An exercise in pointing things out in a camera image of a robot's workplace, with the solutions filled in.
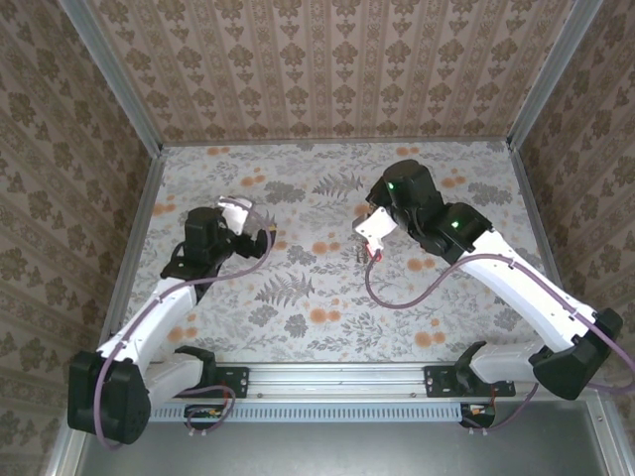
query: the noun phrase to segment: purple cable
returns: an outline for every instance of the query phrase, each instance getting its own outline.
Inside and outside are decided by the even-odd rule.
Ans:
[[[476,260],[494,260],[494,261],[502,261],[506,263],[512,269],[519,269],[523,274],[525,274],[529,279],[531,279],[534,283],[536,283],[545,293],[547,293],[551,298],[553,298],[559,305],[561,305],[566,311],[570,313],[570,315],[580,321],[586,328],[588,328],[591,332],[593,332],[597,337],[599,337],[602,342],[604,342],[613,352],[615,352],[628,366],[631,373],[635,375],[635,362],[631,357],[622,349],[616,342],[611,340],[604,332],[602,332],[595,324],[591,323],[586,317],[579,314],[575,307],[569,304],[565,299],[560,297],[557,293],[555,293],[549,286],[547,286],[543,280],[541,280],[532,270],[525,267],[524,265],[515,262],[511,258],[506,258],[501,255],[494,255],[490,253],[484,253],[480,255],[467,256],[458,260],[452,266],[447,268],[431,285],[427,288],[419,297],[411,300],[410,302],[405,302],[403,304],[392,304],[390,302],[384,302],[381,298],[373,292],[370,287],[370,272],[377,262],[379,258],[379,252],[375,253],[372,260],[368,264],[366,268],[366,274],[364,277],[364,283],[366,285],[366,290],[370,297],[377,302],[379,305],[383,307],[388,307],[389,309],[406,309],[408,307],[412,307],[413,305],[417,305],[422,300],[427,298],[441,283],[447,278],[450,274],[460,268],[462,265],[469,263],[470,261]],[[635,391],[635,381],[631,382],[626,387],[607,387],[604,385],[598,384],[588,384],[588,386],[592,389],[598,390],[600,392],[606,392],[613,395],[624,395],[630,392]]]
[[[227,387],[226,385],[211,385],[209,387],[203,387],[202,389],[185,390],[177,395],[177,397],[186,397],[188,395],[204,394],[212,390],[222,390],[224,392],[227,392],[231,396],[231,402],[229,403],[229,407],[227,407],[227,411],[220,416],[220,418],[215,424],[207,428],[205,431],[214,431],[216,429],[219,429],[221,426],[223,426],[223,424],[225,423],[225,420],[231,415],[231,411],[234,410],[234,405],[236,405],[236,393],[233,391],[233,389]],[[194,430],[194,428],[191,426],[191,419],[193,418],[194,415],[204,410],[215,410],[215,409],[200,408],[190,412],[188,414],[188,420],[186,422],[188,429]]]
[[[463,420],[467,421],[469,424],[472,424],[474,427],[476,428],[480,428],[483,430],[483,432],[485,431],[495,431],[496,429],[500,429],[503,426],[507,426],[509,423],[511,423],[514,419],[516,419],[516,417],[520,414],[520,412],[531,402],[531,400],[534,398],[534,396],[536,395],[536,392],[538,392],[538,384],[535,384],[534,387],[532,388],[532,390],[529,391],[529,394],[527,394],[527,397],[525,397],[525,400],[523,400],[523,403],[520,404],[518,406],[518,408],[516,410],[514,410],[514,412],[512,413],[512,415],[506,417],[505,419],[503,419],[500,423],[496,423],[492,426],[490,426],[489,428],[485,428],[482,425],[478,424],[476,421],[474,421],[471,418],[468,418],[466,416],[463,417]]]
[[[231,198],[223,198],[222,201],[226,203],[231,203],[232,205],[239,206],[240,208],[247,210],[250,214],[254,216],[254,218],[256,218],[256,220],[258,221],[258,224],[262,227],[263,230],[265,230],[265,235],[267,236],[267,250],[265,251],[265,254],[262,256],[262,258],[260,258],[260,260],[258,260],[258,262],[254,266],[244,271],[239,271],[237,273],[234,273],[233,275],[216,276],[214,278],[201,278],[199,280],[185,281],[183,283],[178,283],[177,285],[174,285],[171,288],[166,289],[155,300],[150,302],[150,304],[148,304],[148,306],[144,308],[143,311],[141,311],[141,313],[137,316],[135,321],[130,325],[130,328],[121,337],[121,340],[117,343],[117,345],[112,350],[110,355],[106,358],[106,361],[101,367],[101,371],[99,372],[99,376],[97,377],[97,382],[95,384],[95,396],[92,403],[92,417],[95,423],[95,435],[97,436],[97,439],[99,440],[101,445],[110,451],[119,449],[122,446],[122,444],[121,443],[114,444],[114,445],[110,444],[106,440],[106,437],[103,434],[103,427],[101,425],[101,393],[103,391],[103,385],[106,381],[106,375],[108,374],[108,370],[110,369],[110,366],[112,365],[112,362],[114,361],[117,354],[121,351],[121,349],[123,349],[124,347],[123,343],[130,338],[133,332],[137,329],[137,327],[139,327],[141,322],[143,322],[143,320],[148,316],[148,314],[152,312],[152,310],[157,306],[157,304],[159,304],[161,301],[163,301],[163,299],[167,298],[169,295],[171,295],[175,291],[178,291],[182,288],[186,288],[188,286],[206,285],[211,283],[217,283],[219,281],[227,281],[227,280],[234,280],[236,278],[242,278],[243,276],[253,273],[257,269],[259,269],[265,263],[265,261],[269,257],[269,254],[271,253],[271,248],[273,246],[273,238],[271,236],[271,231],[269,230],[269,225],[266,223],[265,219],[259,213],[253,211],[251,208],[247,207],[246,205],[244,205],[243,203],[237,200],[232,200]]]

